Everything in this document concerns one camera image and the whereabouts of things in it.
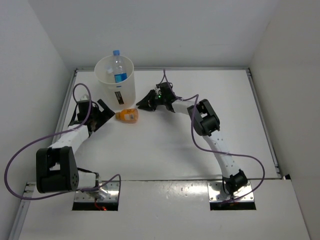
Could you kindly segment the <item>orange juice bottle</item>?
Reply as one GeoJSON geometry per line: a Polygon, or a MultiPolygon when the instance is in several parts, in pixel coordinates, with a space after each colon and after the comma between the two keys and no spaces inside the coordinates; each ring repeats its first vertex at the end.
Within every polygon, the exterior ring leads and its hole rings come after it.
{"type": "Polygon", "coordinates": [[[139,118],[139,113],[136,108],[123,109],[115,114],[115,118],[123,123],[136,123],[139,118]]]}

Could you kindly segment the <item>blue label water bottle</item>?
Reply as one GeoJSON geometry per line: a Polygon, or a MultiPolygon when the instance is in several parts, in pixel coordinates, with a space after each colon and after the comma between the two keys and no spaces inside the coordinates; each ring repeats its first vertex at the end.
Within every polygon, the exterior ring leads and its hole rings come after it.
{"type": "Polygon", "coordinates": [[[119,50],[113,51],[112,70],[115,83],[120,83],[127,79],[126,66],[119,50]]]}

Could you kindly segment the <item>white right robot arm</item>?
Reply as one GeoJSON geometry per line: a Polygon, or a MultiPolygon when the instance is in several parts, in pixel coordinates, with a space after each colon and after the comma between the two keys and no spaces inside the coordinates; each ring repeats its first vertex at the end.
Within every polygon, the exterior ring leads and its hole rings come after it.
{"type": "Polygon", "coordinates": [[[248,183],[243,170],[229,153],[220,132],[220,119],[207,99],[193,103],[192,98],[183,99],[175,96],[171,84],[159,83],[136,106],[145,111],[155,111],[158,106],[172,113],[188,115],[191,120],[192,133],[197,133],[209,145],[219,164],[222,174],[222,189],[232,196],[248,183]]]}

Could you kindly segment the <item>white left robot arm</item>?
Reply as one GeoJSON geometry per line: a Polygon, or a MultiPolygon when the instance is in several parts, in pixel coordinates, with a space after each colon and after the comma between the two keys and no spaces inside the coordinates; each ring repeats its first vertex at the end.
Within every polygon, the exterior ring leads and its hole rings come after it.
{"type": "Polygon", "coordinates": [[[75,153],[81,144],[115,115],[102,99],[76,104],[67,130],[48,148],[36,152],[36,187],[38,192],[75,192],[96,188],[98,173],[78,169],[75,153]]]}

